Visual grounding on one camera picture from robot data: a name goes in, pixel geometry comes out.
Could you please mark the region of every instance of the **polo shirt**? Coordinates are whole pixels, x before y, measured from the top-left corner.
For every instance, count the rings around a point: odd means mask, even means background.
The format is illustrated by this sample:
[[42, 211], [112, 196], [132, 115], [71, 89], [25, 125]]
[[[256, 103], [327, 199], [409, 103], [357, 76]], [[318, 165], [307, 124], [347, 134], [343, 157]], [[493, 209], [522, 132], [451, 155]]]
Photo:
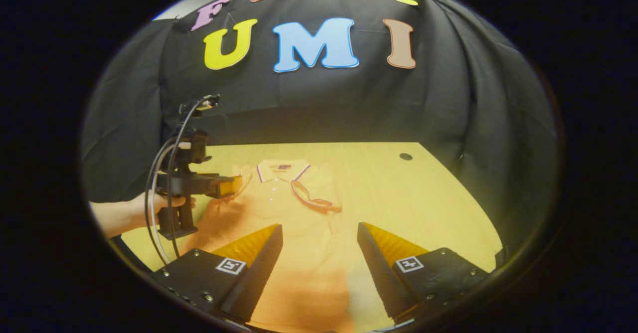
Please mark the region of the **polo shirt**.
[[233, 167], [242, 187], [212, 199], [184, 243], [213, 251], [281, 224], [283, 247], [249, 324], [272, 331], [352, 332], [342, 244], [341, 201], [329, 164], [264, 160]]

